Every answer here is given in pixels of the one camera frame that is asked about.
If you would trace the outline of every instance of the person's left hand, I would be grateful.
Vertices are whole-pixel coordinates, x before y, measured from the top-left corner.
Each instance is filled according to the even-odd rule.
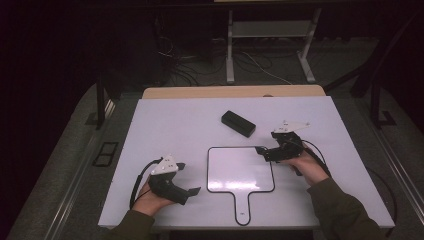
[[[147,178],[146,182],[138,193],[139,198],[135,201],[132,210],[153,217],[160,209],[174,204],[174,202],[154,194],[150,190],[149,179],[150,176]]]

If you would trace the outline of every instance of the hand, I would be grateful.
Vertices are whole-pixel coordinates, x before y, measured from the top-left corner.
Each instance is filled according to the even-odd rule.
[[[281,161],[281,163],[295,166],[303,174],[306,182],[310,186],[329,178],[321,166],[319,166],[315,159],[306,151],[303,151],[299,157]]]
[[[147,178],[146,182],[141,188],[138,194],[139,198],[135,201],[134,206],[132,207],[132,210],[135,210],[135,211],[138,211],[153,217],[160,209],[168,205],[174,204],[174,202],[154,194],[150,190],[149,179],[150,179],[150,176]]]

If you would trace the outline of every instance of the sleeve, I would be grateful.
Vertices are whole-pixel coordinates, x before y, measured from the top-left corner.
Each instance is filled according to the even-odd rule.
[[[328,178],[308,189],[315,216],[328,240],[386,239],[380,227],[355,197],[344,193],[336,182]]]
[[[150,239],[150,229],[154,218],[146,214],[129,210],[121,223],[110,230],[105,240],[147,240]]]

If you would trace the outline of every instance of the white metal frame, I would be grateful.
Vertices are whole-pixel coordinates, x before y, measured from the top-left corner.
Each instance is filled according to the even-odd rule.
[[[321,8],[317,8],[315,9],[312,20],[310,21],[308,20],[308,21],[264,22],[263,23],[264,28],[266,27],[266,24],[268,25],[269,24],[279,25],[281,23],[291,24],[289,27],[286,27],[284,29],[282,29],[283,27],[280,27],[280,33],[270,32],[269,34],[265,34],[262,29],[255,32],[254,29],[245,28],[246,25],[233,22],[233,11],[229,11],[228,41],[227,41],[228,49],[227,49],[227,59],[226,59],[227,84],[234,84],[235,82],[234,65],[233,65],[233,57],[232,57],[232,51],[233,51],[232,43],[233,43],[234,37],[237,37],[237,38],[241,38],[241,37],[305,37],[305,45],[303,46],[302,51],[298,53],[298,59],[299,59],[300,65],[302,66],[303,72],[305,74],[306,81],[308,83],[316,83],[315,77],[312,73],[311,67],[309,66],[309,63],[306,57],[308,55],[309,48],[311,47],[312,39],[314,37],[315,30],[318,25],[318,19],[320,14],[321,14]],[[257,24],[262,24],[262,23],[249,22],[249,24],[251,24],[251,26],[256,26]],[[303,26],[307,26],[306,32],[298,29],[299,27],[302,28]]]

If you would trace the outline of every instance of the table surface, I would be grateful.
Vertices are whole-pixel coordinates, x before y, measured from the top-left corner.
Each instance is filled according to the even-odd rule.
[[[306,97],[293,97],[294,92],[302,95],[302,89]],[[251,96],[274,97],[246,97],[245,91]],[[160,92],[167,99],[158,99]],[[256,124],[250,138],[220,122],[227,110]],[[270,132],[284,120],[309,122],[311,126],[300,130],[298,135],[320,148],[336,182],[357,197],[381,227],[394,226],[332,99],[323,96],[319,86],[310,85],[147,89],[135,110],[99,225],[119,224],[128,210],[137,175],[150,161],[171,153],[177,162],[186,163],[186,168],[174,178],[175,185],[202,189],[199,195],[189,198],[185,206],[176,204],[159,212],[154,230],[240,229],[235,221],[233,196],[207,191],[208,150],[212,147],[276,147]],[[319,227],[304,179],[287,166],[273,164],[272,167],[275,189],[249,196],[251,221],[242,228]]]

